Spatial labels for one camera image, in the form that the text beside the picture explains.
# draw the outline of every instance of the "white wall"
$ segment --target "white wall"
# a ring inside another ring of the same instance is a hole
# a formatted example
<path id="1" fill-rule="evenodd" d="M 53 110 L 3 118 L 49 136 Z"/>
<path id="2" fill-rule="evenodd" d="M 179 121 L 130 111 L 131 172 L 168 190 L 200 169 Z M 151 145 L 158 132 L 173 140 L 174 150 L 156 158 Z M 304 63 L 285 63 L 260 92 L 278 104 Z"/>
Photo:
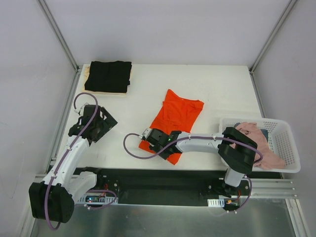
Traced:
<path id="1" fill-rule="evenodd" d="M 316 233 L 316 1 L 301 0 L 255 71 L 267 117 L 288 121 L 301 171 L 294 175 L 312 236 Z"/>
<path id="2" fill-rule="evenodd" d="M 47 0 L 79 64 L 248 65 L 288 0 Z"/>
<path id="3" fill-rule="evenodd" d="M 0 236 L 18 236 L 74 71 L 35 0 L 0 1 Z"/>

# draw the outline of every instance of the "black folded shirt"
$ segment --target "black folded shirt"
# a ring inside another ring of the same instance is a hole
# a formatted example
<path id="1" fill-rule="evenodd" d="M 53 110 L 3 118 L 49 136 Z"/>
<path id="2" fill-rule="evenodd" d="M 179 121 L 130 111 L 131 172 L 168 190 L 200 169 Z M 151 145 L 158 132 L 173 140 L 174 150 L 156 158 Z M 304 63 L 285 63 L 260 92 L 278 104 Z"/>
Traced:
<path id="1" fill-rule="evenodd" d="M 84 89 L 108 93 L 126 93 L 127 86 L 130 84 L 131 69 L 131 62 L 91 62 L 89 77 L 84 84 Z"/>

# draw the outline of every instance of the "pink clothing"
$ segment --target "pink clothing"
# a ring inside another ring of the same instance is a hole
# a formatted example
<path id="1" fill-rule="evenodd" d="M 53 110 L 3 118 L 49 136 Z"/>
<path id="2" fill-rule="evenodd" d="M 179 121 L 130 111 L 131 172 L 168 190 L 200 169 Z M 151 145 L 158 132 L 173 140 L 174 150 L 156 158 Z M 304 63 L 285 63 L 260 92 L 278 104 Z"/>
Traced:
<path id="1" fill-rule="evenodd" d="M 257 149 L 263 154 L 263 160 L 254 164 L 254 166 L 259 166 L 266 170 L 284 169 L 285 161 L 270 150 L 267 139 L 257 127 L 257 123 L 243 122 L 239 124 L 236 129 L 256 142 L 258 145 Z M 259 158 L 260 156 L 256 154 L 255 160 L 258 160 Z"/>

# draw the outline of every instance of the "beige cloth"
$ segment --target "beige cloth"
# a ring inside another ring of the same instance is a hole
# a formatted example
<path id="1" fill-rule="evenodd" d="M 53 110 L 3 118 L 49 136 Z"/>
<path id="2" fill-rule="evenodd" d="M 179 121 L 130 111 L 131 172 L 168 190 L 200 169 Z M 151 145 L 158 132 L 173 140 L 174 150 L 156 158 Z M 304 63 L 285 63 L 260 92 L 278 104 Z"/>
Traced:
<path id="1" fill-rule="evenodd" d="M 256 142 L 258 145 L 258 151 L 260 151 L 263 155 L 262 161 L 254 164 L 254 166 L 259 166 L 265 170 L 284 169 L 285 161 L 270 150 L 267 139 L 257 127 L 257 123 L 243 122 L 238 125 L 236 129 Z M 258 160 L 259 158 L 260 156 L 256 154 L 255 160 Z"/>
<path id="2" fill-rule="evenodd" d="M 103 95 L 126 95 L 126 93 L 111 93 L 111 92 L 101 92 L 101 91 L 86 90 L 84 88 L 84 84 L 88 80 L 89 74 L 90 74 L 90 66 L 86 67 L 84 72 L 83 72 L 84 80 L 83 80 L 83 86 L 82 86 L 82 89 L 81 89 L 82 92 L 88 92 L 88 93 L 91 93 L 91 94 L 101 94 L 101 95 L 102 94 Z M 130 80 L 131 80 L 131 78 L 132 78 L 132 70 L 130 71 Z"/>

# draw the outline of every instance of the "folded clothing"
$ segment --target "folded clothing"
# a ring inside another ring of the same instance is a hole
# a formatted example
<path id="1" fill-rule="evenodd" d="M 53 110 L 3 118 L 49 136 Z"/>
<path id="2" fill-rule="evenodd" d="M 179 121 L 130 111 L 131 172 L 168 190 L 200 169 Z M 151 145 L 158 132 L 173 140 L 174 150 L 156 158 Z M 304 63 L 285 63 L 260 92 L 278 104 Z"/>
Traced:
<path id="1" fill-rule="evenodd" d="M 85 82 L 88 80 L 90 74 L 90 66 L 87 66 L 83 72 L 83 85 L 82 85 L 82 92 L 88 92 L 92 94 L 101 94 L 101 95 L 126 95 L 126 93 L 112 93 L 112 92 L 100 92 L 100 91 L 91 91 L 91 90 L 86 90 L 84 88 Z M 130 80 L 132 79 L 132 74 L 133 70 L 130 71 Z"/>
<path id="2" fill-rule="evenodd" d="M 126 93 L 130 85 L 131 62 L 91 62 L 84 89 L 97 92 Z"/>
<path id="3" fill-rule="evenodd" d="M 243 122 L 239 124 L 236 129 L 257 143 L 257 149 L 262 153 L 263 159 L 262 161 L 254 164 L 255 166 L 259 166 L 265 170 L 284 169 L 285 161 L 270 150 L 267 139 L 262 131 L 257 127 L 257 123 Z M 255 160 L 258 160 L 259 158 L 260 156 L 256 154 Z"/>
<path id="4" fill-rule="evenodd" d="M 190 132 L 203 106 L 202 101 L 181 98 L 169 89 L 162 103 L 162 108 L 150 128 L 160 129 L 167 134 L 175 130 Z M 139 148 L 155 153 L 149 149 L 149 146 L 149 142 L 142 141 Z M 180 156 L 181 154 L 170 155 L 167 161 L 176 164 Z"/>

